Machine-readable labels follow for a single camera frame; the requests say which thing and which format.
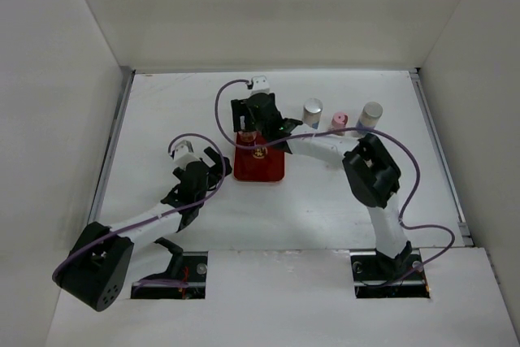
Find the white cap red label jar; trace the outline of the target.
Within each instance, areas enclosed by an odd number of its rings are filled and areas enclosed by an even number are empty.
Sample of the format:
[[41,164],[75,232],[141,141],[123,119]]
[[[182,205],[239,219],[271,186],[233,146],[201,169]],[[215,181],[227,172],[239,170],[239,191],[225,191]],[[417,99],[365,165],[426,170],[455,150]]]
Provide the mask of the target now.
[[240,117],[240,131],[238,132],[238,141],[242,145],[252,146],[255,144],[258,136],[257,131],[245,131],[245,117]]

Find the silver cap tall bottle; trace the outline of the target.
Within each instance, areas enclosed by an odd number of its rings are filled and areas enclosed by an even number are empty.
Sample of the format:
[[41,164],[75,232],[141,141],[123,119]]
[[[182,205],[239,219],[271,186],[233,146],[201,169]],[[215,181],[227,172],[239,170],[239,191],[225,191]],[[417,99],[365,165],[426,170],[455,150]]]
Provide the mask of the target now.
[[302,121],[313,129],[319,127],[323,113],[323,103],[317,98],[309,98],[304,102]]

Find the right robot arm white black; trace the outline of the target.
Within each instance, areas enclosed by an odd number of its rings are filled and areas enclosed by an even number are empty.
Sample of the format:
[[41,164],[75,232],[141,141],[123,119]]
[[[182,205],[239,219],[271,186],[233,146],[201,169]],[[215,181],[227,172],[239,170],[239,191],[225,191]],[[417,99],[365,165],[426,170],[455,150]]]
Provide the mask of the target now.
[[375,232],[376,266],[389,279],[406,269],[411,244],[399,222],[397,191],[401,170],[374,134],[364,137],[319,135],[297,119],[284,118],[273,93],[231,101],[234,132],[258,132],[267,145],[343,169],[353,196],[367,207]]

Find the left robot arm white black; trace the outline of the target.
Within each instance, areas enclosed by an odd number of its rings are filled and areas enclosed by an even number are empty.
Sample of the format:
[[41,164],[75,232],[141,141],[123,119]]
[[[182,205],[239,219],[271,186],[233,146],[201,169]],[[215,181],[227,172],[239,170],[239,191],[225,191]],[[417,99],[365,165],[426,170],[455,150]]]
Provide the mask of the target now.
[[178,257],[181,248],[166,236],[186,229],[232,172],[229,158],[220,150],[207,147],[204,154],[212,165],[195,155],[189,143],[178,144],[171,156],[173,175],[179,183],[141,215],[113,225],[88,224],[54,271],[52,280],[95,311],[104,311],[120,295],[132,255],[151,243],[164,244],[174,253],[156,258],[156,273],[167,281],[178,278],[182,272]]

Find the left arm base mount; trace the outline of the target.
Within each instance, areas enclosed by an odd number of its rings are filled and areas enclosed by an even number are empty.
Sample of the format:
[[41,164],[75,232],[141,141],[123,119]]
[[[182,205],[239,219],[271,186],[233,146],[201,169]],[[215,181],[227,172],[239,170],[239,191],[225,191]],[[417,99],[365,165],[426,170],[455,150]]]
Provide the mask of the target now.
[[207,252],[185,252],[180,246],[164,237],[158,238],[170,253],[165,271],[148,275],[134,282],[130,298],[134,300],[198,300],[206,297],[208,273]]

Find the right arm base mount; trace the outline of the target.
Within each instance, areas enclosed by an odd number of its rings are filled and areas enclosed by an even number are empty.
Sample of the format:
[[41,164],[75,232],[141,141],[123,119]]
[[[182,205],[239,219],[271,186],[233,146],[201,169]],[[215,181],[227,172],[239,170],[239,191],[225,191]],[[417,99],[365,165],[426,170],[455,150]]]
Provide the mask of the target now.
[[406,271],[422,261],[418,252],[413,252],[405,261],[405,269],[395,275],[386,273],[376,261],[375,252],[359,252],[350,255],[353,271],[354,293],[360,299],[379,298],[429,298],[426,274],[415,271],[403,280],[395,281]]

